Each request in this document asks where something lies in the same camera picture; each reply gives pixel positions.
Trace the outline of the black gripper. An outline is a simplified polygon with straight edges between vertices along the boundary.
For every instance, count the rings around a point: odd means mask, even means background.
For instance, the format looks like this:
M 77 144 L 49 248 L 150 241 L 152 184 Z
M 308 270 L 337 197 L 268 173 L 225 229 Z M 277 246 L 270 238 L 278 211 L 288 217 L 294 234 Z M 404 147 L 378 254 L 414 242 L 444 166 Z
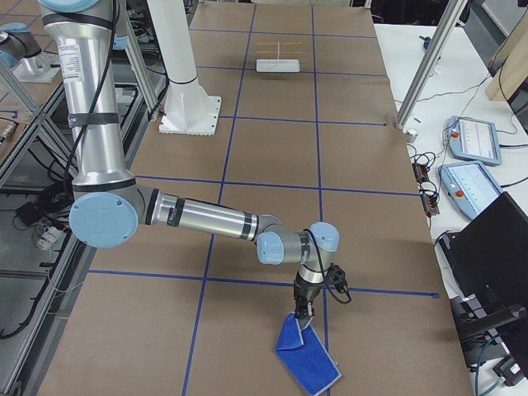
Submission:
M 301 319 L 302 330 L 305 330 L 314 319 L 314 300 L 321 289 L 321 283 L 311 283 L 304 279 L 294 281 L 295 318 Z

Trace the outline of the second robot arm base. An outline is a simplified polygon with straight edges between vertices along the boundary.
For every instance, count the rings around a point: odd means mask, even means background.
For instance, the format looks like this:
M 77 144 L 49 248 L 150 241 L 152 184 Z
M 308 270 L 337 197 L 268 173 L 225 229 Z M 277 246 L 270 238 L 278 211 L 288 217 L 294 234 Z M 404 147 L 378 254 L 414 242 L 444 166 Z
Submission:
M 1 26 L 1 61 L 21 83 L 52 83 L 59 72 L 59 56 L 42 50 L 27 25 Z

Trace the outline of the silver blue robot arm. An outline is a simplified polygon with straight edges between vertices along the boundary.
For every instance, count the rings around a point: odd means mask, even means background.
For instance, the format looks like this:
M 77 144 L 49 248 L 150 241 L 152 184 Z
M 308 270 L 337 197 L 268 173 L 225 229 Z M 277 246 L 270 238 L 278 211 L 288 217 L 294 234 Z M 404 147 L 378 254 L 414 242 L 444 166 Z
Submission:
M 45 30 L 54 38 L 73 132 L 69 162 L 78 174 L 65 177 L 73 194 L 69 226 L 95 248 L 128 241 L 141 224 L 165 224 L 255 243 L 261 263 L 292 263 L 295 317 L 302 328 L 314 315 L 313 303 L 328 288 L 339 303 L 351 295 L 343 269 L 332 258 L 339 232 L 317 222 L 292 232 L 278 218 L 141 186 L 125 163 L 116 105 L 111 53 L 125 12 L 117 1 L 43 1 Z

